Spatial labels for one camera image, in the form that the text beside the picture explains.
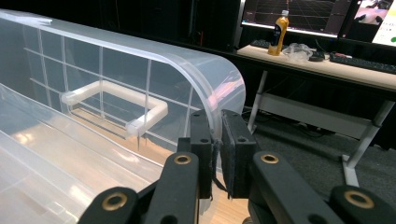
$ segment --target plastic storage container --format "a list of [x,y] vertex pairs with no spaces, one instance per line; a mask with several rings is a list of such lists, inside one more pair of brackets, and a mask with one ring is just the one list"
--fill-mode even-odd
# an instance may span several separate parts
[[142,148],[176,151],[191,113],[217,139],[221,109],[242,112],[219,56],[2,9],[0,27],[1,223],[75,223],[99,192],[158,179]]
[[0,222],[76,223],[105,189],[136,191],[162,167],[0,84]]
[[0,23],[2,83],[121,137],[175,151],[191,113],[204,109],[220,138],[220,110],[242,112],[244,81],[219,56],[15,11]]

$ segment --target black plastic part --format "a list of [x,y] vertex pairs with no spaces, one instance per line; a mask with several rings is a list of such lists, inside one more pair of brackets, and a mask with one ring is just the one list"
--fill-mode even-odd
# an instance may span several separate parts
[[345,223],[396,223],[395,210],[366,189],[335,187],[329,205]]
[[248,167],[259,150],[242,117],[230,110],[222,110],[221,167],[229,196],[247,198],[251,177]]
[[208,199],[212,195],[212,139],[206,112],[200,110],[191,114],[190,118],[191,152],[199,158],[200,198]]
[[277,223],[343,223],[280,155],[256,153],[250,171]]
[[137,211],[140,216],[140,223],[145,220],[146,213],[149,210],[149,204],[151,203],[151,198],[154,195],[155,188],[157,187],[157,182],[158,181],[155,181],[137,193],[137,197],[139,198]]
[[248,201],[247,209],[253,223],[276,224],[271,211],[255,204],[253,201]]
[[138,196],[132,189],[115,187],[97,195],[78,224],[139,223]]
[[197,223],[198,169],[198,157],[190,152],[169,156],[144,223]]

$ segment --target plastic bag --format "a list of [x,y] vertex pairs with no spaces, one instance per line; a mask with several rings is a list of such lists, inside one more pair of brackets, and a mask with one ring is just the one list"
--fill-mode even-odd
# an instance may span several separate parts
[[287,48],[282,50],[282,53],[287,55],[291,62],[302,63],[308,61],[312,56],[312,50],[305,44],[292,43]]

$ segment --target white plastic handle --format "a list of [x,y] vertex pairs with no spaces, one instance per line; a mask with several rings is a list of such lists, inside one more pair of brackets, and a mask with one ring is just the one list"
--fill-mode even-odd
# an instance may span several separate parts
[[141,136],[168,114],[168,104],[165,101],[152,96],[146,97],[146,94],[104,80],[64,93],[62,102],[67,105],[75,105],[101,91],[136,105],[147,106],[149,112],[146,116],[142,115],[140,118],[131,120],[125,125],[126,131],[130,136]]

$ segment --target desk leg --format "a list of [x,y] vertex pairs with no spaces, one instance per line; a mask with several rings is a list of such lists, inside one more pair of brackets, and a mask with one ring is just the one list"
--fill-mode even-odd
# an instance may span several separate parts
[[381,128],[382,122],[384,122],[388,113],[394,106],[394,102],[385,101],[373,119],[373,125],[367,127],[364,132],[361,140],[359,141],[358,147],[356,151],[351,155],[343,155],[343,166],[344,166],[344,175],[346,176],[346,184],[351,186],[359,186],[358,178],[356,176],[355,166],[358,164],[359,160],[363,156],[367,147],[373,141],[376,133]]
[[256,97],[254,98],[253,108],[251,109],[250,117],[248,119],[247,128],[251,133],[254,133],[254,120],[257,116],[257,111],[260,108],[260,102],[262,101],[262,90],[264,89],[265,79],[267,79],[267,71],[262,72],[262,80],[260,81],[259,89],[257,90]]

